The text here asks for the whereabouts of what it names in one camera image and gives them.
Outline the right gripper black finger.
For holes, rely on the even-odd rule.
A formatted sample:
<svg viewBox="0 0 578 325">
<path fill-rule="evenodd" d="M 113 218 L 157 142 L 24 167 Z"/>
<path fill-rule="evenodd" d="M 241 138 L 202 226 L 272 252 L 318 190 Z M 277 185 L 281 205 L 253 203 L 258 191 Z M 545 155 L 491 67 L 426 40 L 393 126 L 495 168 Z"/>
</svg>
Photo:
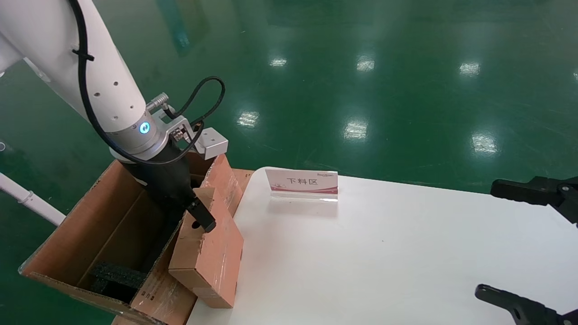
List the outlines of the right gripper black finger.
<svg viewBox="0 0 578 325">
<path fill-rule="evenodd" d="M 507 310 L 517 325 L 576 325 L 578 323 L 577 309 L 561 315 L 540 302 L 486 284 L 479 284 L 475 288 L 475 297 Z"/>
<path fill-rule="evenodd" d="M 491 195 L 531 205 L 550 205 L 571 224 L 578 223 L 578 177 L 565 180 L 536 176 L 527 183 L 497 179 Z"/>
</svg>

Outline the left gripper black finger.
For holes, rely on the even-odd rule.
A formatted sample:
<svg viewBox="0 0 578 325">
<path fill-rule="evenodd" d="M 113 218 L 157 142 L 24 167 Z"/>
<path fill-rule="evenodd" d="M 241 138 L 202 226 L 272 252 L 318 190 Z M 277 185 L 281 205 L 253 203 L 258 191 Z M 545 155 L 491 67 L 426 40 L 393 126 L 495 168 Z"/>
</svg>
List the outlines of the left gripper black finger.
<svg viewBox="0 0 578 325">
<path fill-rule="evenodd" d="M 194 218 L 191 228 L 195 230 L 202 228 L 205 233 L 209 233 L 215 229 L 215 218 L 199 198 L 194 198 L 186 207 L 186 211 Z"/>
</svg>

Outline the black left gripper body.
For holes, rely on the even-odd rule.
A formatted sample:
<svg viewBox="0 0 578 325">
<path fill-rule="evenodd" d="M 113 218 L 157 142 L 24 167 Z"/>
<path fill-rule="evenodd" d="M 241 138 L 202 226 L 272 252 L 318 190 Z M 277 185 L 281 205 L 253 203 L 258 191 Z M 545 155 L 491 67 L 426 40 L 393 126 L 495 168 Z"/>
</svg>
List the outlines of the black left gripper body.
<svg viewBox="0 0 578 325">
<path fill-rule="evenodd" d="M 122 166 L 140 181 L 153 202 L 162 212 L 182 215 L 185 210 L 196 208 L 199 203 L 191 186 L 188 160 L 179 160 L 164 165 L 127 163 Z"/>
</svg>

